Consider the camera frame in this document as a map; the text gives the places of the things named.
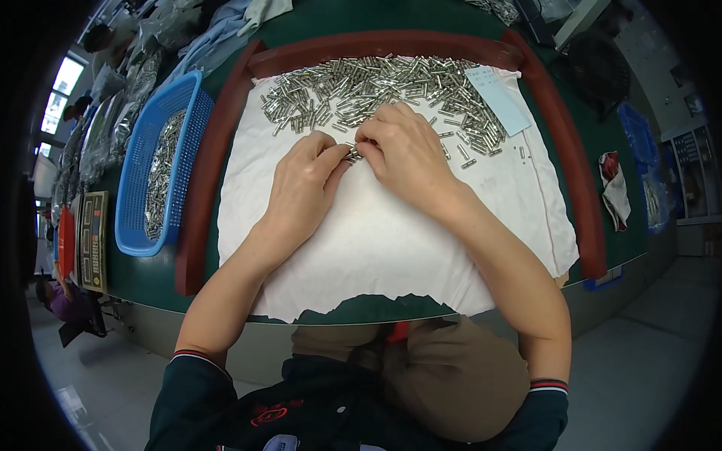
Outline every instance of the blue crate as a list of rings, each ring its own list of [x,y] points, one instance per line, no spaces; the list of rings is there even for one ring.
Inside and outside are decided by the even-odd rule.
[[[201,89],[202,79],[200,71],[188,72],[151,97],[138,117],[123,162],[116,202],[116,244],[124,254],[152,257],[164,245],[173,245],[178,241],[188,179],[214,104]],[[145,233],[150,165],[163,125],[184,108],[187,108],[186,119],[170,173],[163,229],[160,238],[151,240]]]

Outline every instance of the purple shirt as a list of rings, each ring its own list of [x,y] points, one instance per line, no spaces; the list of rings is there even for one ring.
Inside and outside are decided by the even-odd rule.
[[[83,293],[71,285],[73,300],[70,301],[63,292],[63,287],[58,284],[53,288],[55,296],[50,301],[50,310],[61,321],[65,323],[80,324],[92,319],[92,308]]]

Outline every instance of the red logo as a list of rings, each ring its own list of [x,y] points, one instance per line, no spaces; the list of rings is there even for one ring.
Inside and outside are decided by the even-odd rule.
[[[271,421],[282,418],[286,415],[286,413],[288,413],[288,408],[284,406],[288,405],[288,407],[300,407],[302,404],[303,399],[294,399],[288,401],[287,403],[279,403],[268,407],[256,405],[253,408],[253,414],[258,416],[251,420],[251,424],[258,426],[262,423],[270,423]]]

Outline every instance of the green workbench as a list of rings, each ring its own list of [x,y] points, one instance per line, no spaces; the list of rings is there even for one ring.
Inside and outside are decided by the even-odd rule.
[[[366,30],[436,30],[462,35],[474,35],[482,38],[498,39],[505,27],[496,17],[462,2],[461,0],[367,0],[362,4],[355,0],[295,0],[294,10],[264,24],[253,38],[263,39],[269,48],[278,47],[304,39],[343,32]],[[218,69],[210,74],[202,87],[215,99],[231,72],[239,49]],[[549,61],[555,52],[537,49],[543,61]],[[627,192],[632,213],[627,221],[624,233],[614,231],[609,215],[603,211],[604,236],[606,239],[606,263],[609,268],[638,257],[645,252],[647,226],[645,207],[641,196],[641,187],[634,171],[634,160],[629,141],[616,115],[606,122],[598,123],[597,114],[582,100],[578,99],[565,84],[554,79],[564,99],[582,139],[589,165],[598,191],[601,193],[601,180],[597,176],[597,160],[604,152],[619,151],[619,163],[626,169]],[[556,149],[544,119],[533,97],[529,93],[523,78],[519,82],[521,93],[531,112],[549,150],[549,158],[557,168],[560,189],[567,204],[567,215],[572,223],[567,186]],[[104,178],[94,185],[92,191],[107,190],[110,193],[107,224],[114,224],[115,202],[120,180],[120,168],[106,173]],[[208,243],[206,247],[206,279],[218,269],[218,206],[220,188],[224,175],[218,184],[214,211],[211,216]],[[118,250],[113,234],[113,225],[107,233],[107,271],[109,294],[129,301],[173,312],[185,312],[193,297],[183,297],[174,290],[175,248],[165,246],[161,252],[151,258],[135,258],[124,255]],[[570,282],[581,280],[579,262],[570,270]],[[445,305],[440,306],[430,297],[409,295],[392,301],[384,296],[360,295],[343,301],[333,312],[321,315],[307,311],[297,321],[299,324],[344,324],[377,323],[384,321],[428,318],[451,314],[453,311]],[[265,317],[254,317],[252,321],[278,323]]]

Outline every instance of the blue paper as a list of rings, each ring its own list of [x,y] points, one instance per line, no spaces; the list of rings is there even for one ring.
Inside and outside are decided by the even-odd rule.
[[[514,136],[531,126],[531,121],[520,110],[507,92],[507,87],[499,80],[490,66],[474,67],[464,71],[466,78],[477,90],[482,99],[499,118],[509,136]]]

